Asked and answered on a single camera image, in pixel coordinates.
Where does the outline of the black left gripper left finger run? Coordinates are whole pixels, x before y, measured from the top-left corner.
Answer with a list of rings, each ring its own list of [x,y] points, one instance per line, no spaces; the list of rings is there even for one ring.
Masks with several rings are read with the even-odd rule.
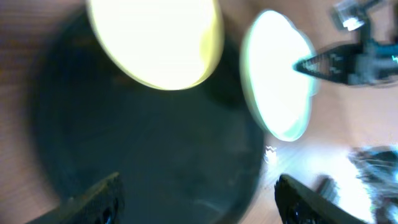
[[[28,224],[115,224],[123,211],[123,183],[114,172]]]

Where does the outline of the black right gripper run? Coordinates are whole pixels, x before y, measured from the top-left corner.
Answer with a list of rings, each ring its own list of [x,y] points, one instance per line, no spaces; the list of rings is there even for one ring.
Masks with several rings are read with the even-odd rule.
[[[374,40],[360,44],[342,44],[322,49],[314,56],[298,60],[293,69],[311,77],[343,85],[397,85],[397,44],[382,45]]]

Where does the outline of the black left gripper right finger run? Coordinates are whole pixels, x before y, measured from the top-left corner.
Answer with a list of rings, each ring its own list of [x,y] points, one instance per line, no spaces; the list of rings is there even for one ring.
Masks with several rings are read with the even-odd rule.
[[[288,174],[277,179],[274,197],[283,223],[365,224]]]

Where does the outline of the light green plate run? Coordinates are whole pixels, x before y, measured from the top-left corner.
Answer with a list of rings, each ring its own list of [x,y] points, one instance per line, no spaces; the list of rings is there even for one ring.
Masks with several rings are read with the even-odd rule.
[[[246,103],[257,124],[281,141],[296,141],[307,129],[318,82],[294,65],[314,53],[305,33],[271,9],[244,35],[239,68]]]

